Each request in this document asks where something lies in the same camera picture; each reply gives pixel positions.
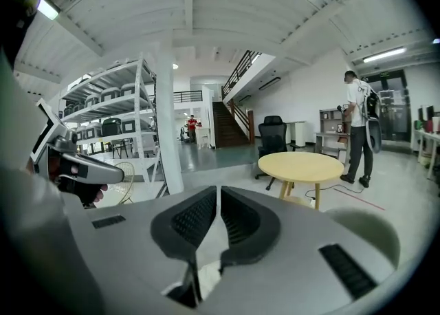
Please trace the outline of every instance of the doorway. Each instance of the doorway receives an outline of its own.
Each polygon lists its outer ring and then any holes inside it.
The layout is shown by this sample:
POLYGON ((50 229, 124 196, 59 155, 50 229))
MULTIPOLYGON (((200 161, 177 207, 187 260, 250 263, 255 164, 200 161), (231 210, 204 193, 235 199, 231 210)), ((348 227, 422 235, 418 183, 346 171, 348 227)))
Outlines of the doorway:
POLYGON ((403 70, 369 76, 368 83, 379 95, 382 107, 382 139, 393 142, 411 141, 411 107, 403 70))

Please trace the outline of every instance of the man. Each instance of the man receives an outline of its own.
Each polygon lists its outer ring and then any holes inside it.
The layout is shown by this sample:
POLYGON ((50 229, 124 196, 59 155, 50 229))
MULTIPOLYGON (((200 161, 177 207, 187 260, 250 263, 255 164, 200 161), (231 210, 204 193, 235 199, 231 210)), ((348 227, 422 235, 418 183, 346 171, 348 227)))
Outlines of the man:
POLYGON ((194 115, 191 115, 191 118, 188 120, 188 135, 190 137, 191 142, 195 142, 195 125, 197 121, 194 119, 194 115))
POLYGON ((371 171, 373 170, 373 152, 366 139, 366 114, 363 113, 362 109, 364 100, 366 96, 369 96, 371 88, 368 83, 359 80, 355 72, 351 70, 345 72, 344 82, 347 84, 347 99, 349 101, 349 108, 345 110, 344 115, 347 117, 351 114, 351 154, 349 172, 346 175, 341 175, 340 179, 350 184, 354 183, 363 148, 364 176, 359 178, 359 182, 365 188, 368 188, 371 171))

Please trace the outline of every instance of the white desk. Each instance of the white desk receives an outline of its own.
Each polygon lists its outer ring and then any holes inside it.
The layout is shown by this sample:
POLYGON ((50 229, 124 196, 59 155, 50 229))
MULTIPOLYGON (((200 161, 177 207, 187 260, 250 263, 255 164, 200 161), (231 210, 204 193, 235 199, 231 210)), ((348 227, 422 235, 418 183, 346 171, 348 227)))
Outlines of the white desk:
POLYGON ((421 153, 424 149, 424 141, 423 138, 427 140, 432 140, 432 153, 431 153, 431 163, 429 165, 428 169, 428 179, 432 176, 432 169, 434 168, 435 163, 435 156, 437 154, 437 144, 440 142, 440 135, 439 134, 432 134, 432 133, 426 133, 425 131, 415 131, 420 135, 420 145, 419 145, 419 156, 417 158, 417 161, 420 162, 421 159, 421 153))
POLYGON ((295 125, 295 145, 297 146, 305 146, 304 139, 304 127, 305 120, 298 120, 295 122, 286 122, 287 130, 286 130, 286 144, 289 145, 292 140, 292 124, 295 125))

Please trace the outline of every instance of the black office chair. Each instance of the black office chair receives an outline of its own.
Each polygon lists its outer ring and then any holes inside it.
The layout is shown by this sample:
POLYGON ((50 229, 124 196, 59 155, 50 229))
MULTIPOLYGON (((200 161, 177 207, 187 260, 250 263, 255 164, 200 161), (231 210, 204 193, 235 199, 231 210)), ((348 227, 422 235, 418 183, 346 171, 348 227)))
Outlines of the black office chair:
MULTIPOLYGON (((261 142, 263 146, 258 147, 259 157, 262 158, 270 153, 282 153, 287 151, 286 145, 286 131, 287 124, 283 122, 280 116, 267 116, 264 118, 264 123, 258 125, 260 131, 261 142)), ((260 173, 255 176, 257 180, 259 177, 268 175, 267 173, 260 173)), ((269 185, 266 187, 270 191, 270 187, 274 183, 275 178, 272 177, 269 185)))

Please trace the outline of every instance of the cable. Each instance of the cable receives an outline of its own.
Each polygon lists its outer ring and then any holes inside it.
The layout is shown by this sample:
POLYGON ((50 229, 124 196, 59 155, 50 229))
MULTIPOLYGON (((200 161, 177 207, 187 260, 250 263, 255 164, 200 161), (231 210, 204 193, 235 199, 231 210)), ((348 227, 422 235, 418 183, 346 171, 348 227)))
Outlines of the cable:
MULTIPOLYGON (((327 187, 327 188, 321 188, 320 191, 326 191, 327 189, 334 188, 335 186, 341 186, 342 188, 345 188, 345 189, 347 189, 348 191, 351 191, 352 193, 356 193, 356 194, 360 194, 360 193, 362 193, 362 192, 364 191, 364 189, 365 189, 365 187, 364 187, 364 188, 362 188, 361 191, 352 191, 351 189, 347 188, 346 186, 343 186, 343 185, 341 185, 341 184, 335 184, 334 186, 329 186, 329 187, 327 187)), ((314 200, 315 197, 311 197, 310 195, 307 195, 307 193, 309 193, 309 192, 311 192, 311 191, 315 191, 315 189, 310 189, 309 191, 306 191, 306 192, 305 192, 305 196, 306 196, 306 197, 309 197, 310 199, 313 199, 313 200, 314 200)))

